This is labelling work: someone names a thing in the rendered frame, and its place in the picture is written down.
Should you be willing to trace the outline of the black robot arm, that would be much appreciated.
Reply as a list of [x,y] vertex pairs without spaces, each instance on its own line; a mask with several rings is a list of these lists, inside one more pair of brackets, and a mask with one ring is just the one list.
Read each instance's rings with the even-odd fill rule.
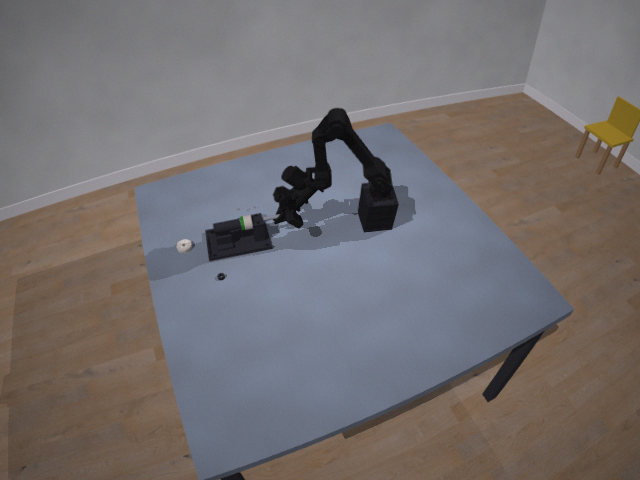
[[[326,134],[324,134],[325,132]],[[319,136],[320,134],[322,135]],[[335,139],[343,140],[362,163],[363,175],[371,183],[369,192],[373,200],[377,202],[391,199],[390,192],[393,186],[390,169],[380,158],[374,157],[369,151],[353,130],[350,119],[342,108],[331,109],[312,132],[315,167],[306,168],[306,172],[304,172],[297,166],[288,166],[282,173],[282,180],[298,189],[307,199],[317,190],[324,192],[325,189],[331,187],[332,172],[327,162],[325,143]],[[315,173],[315,179],[312,178],[312,173]],[[274,201],[290,207],[296,199],[296,194],[293,194],[294,188],[288,190],[276,187],[273,193]]]

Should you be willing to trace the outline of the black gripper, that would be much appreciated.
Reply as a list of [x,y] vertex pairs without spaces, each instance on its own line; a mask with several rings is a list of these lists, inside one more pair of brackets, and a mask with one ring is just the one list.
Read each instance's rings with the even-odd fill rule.
[[288,207],[287,205],[279,203],[279,208],[278,208],[278,210],[277,210],[275,215],[278,215],[278,214],[280,214],[280,215],[278,216],[277,219],[273,219],[273,221],[274,221],[274,224],[279,224],[279,223],[287,221],[289,224],[291,224],[291,225],[295,226],[296,228],[300,229],[303,226],[303,220],[302,220],[301,216],[297,214],[296,211],[300,212],[301,211],[300,207],[304,203],[308,204],[309,202],[308,202],[308,199],[305,198],[298,191],[298,189],[294,188],[293,194],[296,194],[296,197],[295,197],[296,199],[294,200],[293,204],[290,207]]

